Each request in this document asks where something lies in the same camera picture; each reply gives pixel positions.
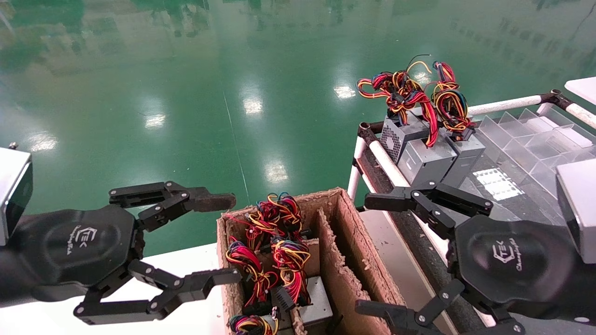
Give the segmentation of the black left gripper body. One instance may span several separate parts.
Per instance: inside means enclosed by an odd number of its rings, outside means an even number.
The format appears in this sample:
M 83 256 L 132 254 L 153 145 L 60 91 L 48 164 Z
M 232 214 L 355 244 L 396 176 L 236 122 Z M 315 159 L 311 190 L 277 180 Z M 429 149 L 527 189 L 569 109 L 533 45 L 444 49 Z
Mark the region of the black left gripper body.
M 142 256 L 142 233 L 127 210 L 66 209 L 21 219 L 16 254 L 35 286 L 91 287 Z

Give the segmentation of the left gripper worn-pad finger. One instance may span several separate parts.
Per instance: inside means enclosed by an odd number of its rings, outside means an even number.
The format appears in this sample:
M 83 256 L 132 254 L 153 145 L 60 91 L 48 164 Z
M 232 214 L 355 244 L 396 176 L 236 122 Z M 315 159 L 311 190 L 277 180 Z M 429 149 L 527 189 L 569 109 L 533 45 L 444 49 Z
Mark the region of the left gripper worn-pad finger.
M 139 212 L 136 226 L 148 232 L 189 212 L 227 211 L 237 203 L 233 193 L 213 194 L 206 187 L 187 188 L 173 181 L 114 188 L 109 195 L 110 204 L 122 208 L 147 206 Z

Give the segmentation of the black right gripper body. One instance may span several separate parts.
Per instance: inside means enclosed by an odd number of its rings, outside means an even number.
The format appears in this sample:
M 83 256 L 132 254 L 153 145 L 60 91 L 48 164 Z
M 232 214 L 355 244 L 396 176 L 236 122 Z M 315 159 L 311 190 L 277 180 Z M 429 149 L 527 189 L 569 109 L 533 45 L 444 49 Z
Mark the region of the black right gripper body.
M 455 227 L 450 265 L 478 311 L 532 318 L 580 316 L 580 256 L 568 230 L 531 221 L 474 216 Z

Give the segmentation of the left gripper black-pad finger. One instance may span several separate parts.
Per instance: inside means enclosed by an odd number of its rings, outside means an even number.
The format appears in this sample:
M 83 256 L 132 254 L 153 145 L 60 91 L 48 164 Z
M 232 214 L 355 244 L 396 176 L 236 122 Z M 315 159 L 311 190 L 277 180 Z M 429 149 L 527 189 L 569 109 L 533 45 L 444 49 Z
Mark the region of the left gripper black-pad finger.
M 132 278 L 161 293 L 150 300 L 102 302 Z M 184 303 L 207 299 L 215 286 L 236 284 L 241 278 L 240 271 L 234 268 L 192 272 L 179 277 L 144 261 L 133 260 L 90 288 L 73 314 L 90 326 L 162 320 Z

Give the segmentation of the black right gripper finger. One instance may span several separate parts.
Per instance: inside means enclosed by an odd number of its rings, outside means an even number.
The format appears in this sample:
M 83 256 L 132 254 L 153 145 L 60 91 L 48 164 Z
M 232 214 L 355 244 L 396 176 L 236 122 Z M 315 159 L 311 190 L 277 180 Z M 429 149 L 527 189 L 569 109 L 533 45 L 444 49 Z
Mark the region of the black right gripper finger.
M 357 300 L 355 311 L 360 315 L 382 318 L 394 335 L 442 335 L 432 326 L 434 320 L 444 312 L 468 286 L 464 282 L 453 279 L 434 298 L 418 312 L 402 305 L 394 305 L 368 300 Z M 493 327 L 466 332 L 467 335 L 525 335 L 526 330 L 515 318 L 504 309 L 487 308 L 495 318 Z
M 367 193 L 365 208 L 387 212 L 411 211 L 443 240 L 455 239 L 456 222 L 443 208 L 469 218 L 489 216 L 493 203 L 447 184 L 427 181 L 415 187 L 394 187 L 389 193 Z

